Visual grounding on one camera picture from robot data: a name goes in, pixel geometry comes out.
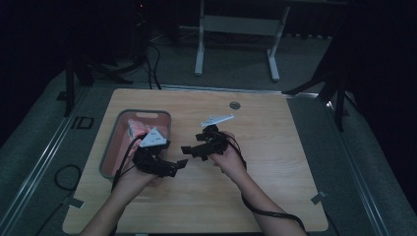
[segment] hand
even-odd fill
[[[227,131],[222,133],[234,139],[234,135],[232,133]],[[233,139],[228,138],[228,141],[237,147],[237,144],[233,141]],[[239,154],[231,145],[227,147],[223,154],[214,153],[208,157],[212,159],[215,162],[215,165],[219,166],[221,171],[223,171],[234,182],[248,175]]]
[[[124,174],[117,182],[112,195],[116,195],[127,205],[157,176],[139,170],[133,163],[132,157],[127,157],[126,162],[122,171]]]

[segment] person's right hand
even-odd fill
[[[234,135],[232,133],[227,131],[223,131],[222,133],[234,139]],[[233,139],[228,138],[229,142],[237,147]],[[234,182],[248,174],[239,154],[231,145],[227,147],[223,154],[214,153],[208,157],[212,159],[215,162],[215,165],[219,166],[221,171]]]

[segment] black cable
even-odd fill
[[[72,168],[75,168],[76,170],[77,170],[77,173],[78,173],[78,176],[77,176],[77,181],[76,181],[76,183],[74,184],[74,186],[72,186],[71,188],[67,188],[67,187],[65,187],[65,186],[63,186],[63,185],[61,185],[60,183],[59,183],[59,181],[58,181],[58,175],[61,173],[61,171],[63,171],[63,170],[65,170],[65,169],[67,169],[67,168],[69,168],[69,167],[72,167]],[[62,168],[60,168],[59,170],[57,170],[56,172],[55,172],[55,175],[54,175],[54,182],[55,182],[55,185],[58,187],[58,188],[60,188],[60,189],[62,189],[62,190],[67,190],[67,191],[70,191],[68,194],[67,194],[67,196],[65,197],[65,199],[64,199],[64,201],[62,201],[61,203],[59,203],[59,205],[48,215],[48,217],[45,219],[45,221],[43,221],[43,223],[42,223],[42,225],[40,226],[40,228],[37,230],[37,232],[36,232],[36,236],[37,235],[40,235],[40,232],[43,230],[43,228],[46,226],[46,224],[50,221],[50,219],[55,215],[55,213],[61,208],[61,206],[63,206],[64,205],[64,202],[66,201],[66,200],[68,200],[69,198],[71,198],[71,196],[74,194],[74,192],[77,190],[77,186],[78,186],[78,184],[79,184],[79,182],[80,182],[80,179],[81,179],[81,174],[82,174],[82,171],[81,171],[81,169],[80,169],[80,167],[78,167],[77,165],[75,165],[75,164],[69,164],[69,165],[65,165],[64,167],[62,167]]]
[[[236,146],[235,145],[233,145],[229,140],[227,140],[227,142],[228,142],[228,144],[231,146],[231,147],[233,147],[233,149],[235,149],[236,150],[236,152],[237,152],[237,154],[239,155],[239,157],[240,157],[240,159],[242,160],[242,163],[243,163],[243,165],[245,166],[245,169],[247,169],[247,166],[246,166],[246,161],[245,161],[245,159],[243,158],[243,155],[242,155],[242,152],[241,152],[241,150],[240,150],[240,147],[239,147],[239,144],[236,142],[236,140],[233,138],[233,137],[231,137],[231,136],[229,136],[229,135],[227,135],[227,134],[224,134],[224,133],[222,133],[226,138],[229,138],[229,139],[231,139],[231,140],[233,140],[233,142],[236,144]],[[306,231],[306,229],[305,229],[305,227],[304,227],[304,224],[303,224],[303,221],[299,218],[299,217],[297,217],[297,216],[295,216],[294,214],[289,214],[289,213],[281,213],[281,212],[273,212],[273,211],[265,211],[265,210],[261,210],[261,209],[258,209],[258,208],[255,208],[255,207],[253,207],[246,199],[245,199],[245,197],[243,197],[243,195],[241,195],[241,197],[242,197],[242,201],[243,201],[243,204],[251,211],[251,212],[254,212],[254,213],[256,213],[256,214],[260,214],[260,215],[265,215],[265,216],[270,216],[270,217],[275,217],[275,218],[286,218],[286,219],[292,219],[292,220],[295,220],[299,225],[300,225],[300,227],[304,230],[304,231]]]
[[[143,139],[143,138],[144,138],[144,136],[136,136],[136,137],[135,137],[135,138],[134,138],[134,139],[130,142],[130,144],[129,144],[129,146],[128,146],[128,148],[127,148],[126,152],[125,152],[125,155],[123,156],[122,163],[120,163],[119,169],[116,171],[116,174],[114,175],[113,183],[112,183],[112,185],[111,185],[111,191],[113,191],[113,189],[116,187],[117,182],[119,182],[120,177],[122,177],[124,174],[126,174],[126,172],[128,172],[128,171],[129,171],[129,170],[131,170],[133,167],[135,167],[135,165],[134,165],[133,167],[129,168],[128,170],[126,170],[125,172],[123,172],[123,173],[122,173],[123,167],[125,166],[126,159],[128,158],[128,156],[129,156],[129,152],[131,151],[131,149],[132,149],[133,145],[135,144],[135,142],[136,142],[138,139]],[[117,231],[117,223],[116,223],[116,225],[114,226],[113,230],[111,230],[111,232],[110,232],[110,234],[109,234],[109,235],[110,235],[110,236],[116,235],[116,231]]]
[[[339,232],[339,231],[338,231],[338,229],[336,228],[336,225],[334,224],[333,220],[330,218],[330,215],[328,215],[328,213],[327,213],[326,211],[325,211],[325,215],[326,215],[326,217],[328,218],[328,221],[330,222],[331,227],[333,227],[334,232],[336,233],[336,236],[339,236],[339,235],[340,235],[340,232]]]
[[[149,47],[153,48],[157,52],[157,58],[156,58],[156,61],[155,61],[154,66],[153,66],[153,69],[151,68],[149,58],[148,57],[146,58],[146,62],[147,62],[148,68],[149,68],[149,88],[152,89],[151,79],[153,77],[154,82],[156,83],[157,88],[159,90],[161,90],[162,88],[161,88],[160,83],[159,83],[159,81],[157,79],[157,76],[156,76],[156,69],[157,69],[157,65],[159,63],[160,51],[155,46],[153,46],[151,44],[149,45]]]

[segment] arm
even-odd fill
[[[255,208],[282,212],[277,205],[248,174],[236,151],[229,146],[224,154],[212,154],[210,158],[239,188],[242,196]],[[276,218],[253,213],[261,229],[266,235],[306,235],[298,223],[291,219]]]
[[[128,163],[127,167],[134,165],[132,161]],[[109,235],[125,207],[155,178],[155,175],[144,173],[135,167],[127,171],[81,235]]]

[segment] black electronic device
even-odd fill
[[[178,169],[187,165],[188,159],[179,160],[176,163],[163,160],[159,157],[160,153],[169,147],[170,142],[165,145],[152,147],[138,147],[133,157],[136,167],[148,174],[159,177],[175,177]]]
[[[203,129],[201,134],[196,135],[197,141],[205,142],[195,147],[181,147],[184,154],[190,154],[192,157],[201,157],[207,160],[208,155],[217,153],[223,154],[229,145],[227,136],[218,131],[216,125],[209,125]]]

